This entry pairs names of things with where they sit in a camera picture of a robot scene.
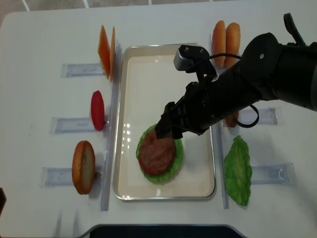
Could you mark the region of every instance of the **burger patty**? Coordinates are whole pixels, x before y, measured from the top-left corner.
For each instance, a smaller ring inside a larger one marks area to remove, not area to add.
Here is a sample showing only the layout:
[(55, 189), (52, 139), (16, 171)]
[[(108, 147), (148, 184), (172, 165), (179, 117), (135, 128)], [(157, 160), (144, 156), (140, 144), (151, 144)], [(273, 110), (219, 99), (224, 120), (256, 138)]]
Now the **burger patty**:
[(158, 139), (153, 129), (146, 134), (141, 142), (139, 163), (143, 171), (148, 175), (161, 175), (170, 168), (175, 155), (174, 139)]

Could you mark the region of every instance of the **white table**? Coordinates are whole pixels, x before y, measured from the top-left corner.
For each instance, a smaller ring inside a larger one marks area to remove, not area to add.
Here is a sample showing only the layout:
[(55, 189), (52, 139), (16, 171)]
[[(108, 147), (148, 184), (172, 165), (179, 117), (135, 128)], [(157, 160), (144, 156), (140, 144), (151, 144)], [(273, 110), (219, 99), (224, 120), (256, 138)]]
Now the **white table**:
[(78, 237), (100, 224), (228, 224), (248, 237), (316, 237), (317, 113), (282, 102), (287, 124), (269, 129), (272, 150), (294, 163), (297, 187), (252, 186), (250, 204), (224, 210), (215, 154), (216, 191), (209, 200), (122, 202), (80, 196), (74, 187), (41, 188), (41, 167), (70, 167), (79, 140), (105, 156), (102, 133), (49, 135), (51, 117), (87, 117), (93, 91), (110, 104), (104, 77), (61, 78), (61, 64), (98, 62), (101, 24), (116, 27), (123, 50), (134, 45), (197, 42), (208, 49), (217, 21), (238, 22), (242, 52), (261, 33), (293, 42), (283, 14), (291, 12), (307, 43), (317, 40), (316, 1), (150, 5), (13, 13), (0, 30), (0, 187), (7, 203), (3, 237)]

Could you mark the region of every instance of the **green lettuce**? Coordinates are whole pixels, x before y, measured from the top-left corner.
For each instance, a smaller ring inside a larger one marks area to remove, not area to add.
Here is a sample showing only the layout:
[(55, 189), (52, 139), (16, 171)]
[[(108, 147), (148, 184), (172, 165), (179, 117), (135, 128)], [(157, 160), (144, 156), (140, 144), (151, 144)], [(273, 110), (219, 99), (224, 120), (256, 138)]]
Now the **green lettuce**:
[(239, 205), (247, 206), (251, 194), (252, 167), (248, 144), (240, 135), (233, 139), (224, 159), (225, 186), (228, 195)]
[[(150, 130), (154, 129), (155, 126), (156, 126), (156, 124), (150, 126), (149, 129), (147, 129), (143, 133), (143, 135), (141, 136), (140, 141), (139, 141), (138, 146), (137, 146), (137, 151), (136, 151), (137, 159), (139, 159), (141, 142), (143, 141), (143, 139), (146, 136), (146, 134)], [(176, 147), (175, 159), (174, 159), (171, 167), (164, 174), (157, 175), (157, 176), (150, 176), (147, 173), (145, 173), (143, 171), (143, 169), (140, 167), (142, 173), (144, 174), (144, 177), (146, 177), (149, 181), (155, 182), (155, 183), (162, 183), (162, 182), (166, 182), (166, 181), (170, 180), (173, 177), (173, 175), (178, 171), (179, 167), (182, 164), (182, 160), (183, 160), (183, 144), (182, 144), (181, 139), (175, 140), (175, 147)]]

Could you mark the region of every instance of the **tray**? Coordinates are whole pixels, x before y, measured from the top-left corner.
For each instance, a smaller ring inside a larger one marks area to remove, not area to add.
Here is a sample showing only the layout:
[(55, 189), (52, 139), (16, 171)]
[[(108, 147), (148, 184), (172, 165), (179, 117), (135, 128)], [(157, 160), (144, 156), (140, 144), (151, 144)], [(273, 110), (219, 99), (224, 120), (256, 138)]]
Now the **tray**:
[(196, 74), (175, 69), (179, 46), (130, 47), (124, 53), (113, 174), (113, 190), (121, 200), (206, 198), (214, 191), (211, 130), (183, 134), (183, 164), (164, 184), (149, 182), (136, 158), (142, 133), (158, 122), (168, 102), (184, 95), (188, 83), (197, 81)]

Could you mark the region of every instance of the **bun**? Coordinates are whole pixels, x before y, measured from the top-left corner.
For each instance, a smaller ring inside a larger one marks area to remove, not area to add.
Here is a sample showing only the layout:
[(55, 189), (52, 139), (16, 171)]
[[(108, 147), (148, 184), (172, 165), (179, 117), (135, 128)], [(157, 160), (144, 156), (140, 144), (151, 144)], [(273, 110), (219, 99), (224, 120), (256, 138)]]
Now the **bun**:
[(239, 118), (239, 111), (225, 118), (228, 127), (235, 127), (237, 125), (237, 120)]
[[(231, 23), (226, 29), (226, 53), (237, 55), (240, 48), (240, 26), (237, 23)], [(237, 59), (226, 57), (224, 66), (230, 68), (236, 63)]]
[[(226, 53), (226, 30), (224, 21), (219, 21), (214, 27), (212, 34), (212, 54)], [(223, 67), (225, 56), (214, 59), (215, 63)]]
[(79, 194), (88, 194), (95, 178), (95, 153), (88, 141), (80, 141), (74, 152), (72, 178)]

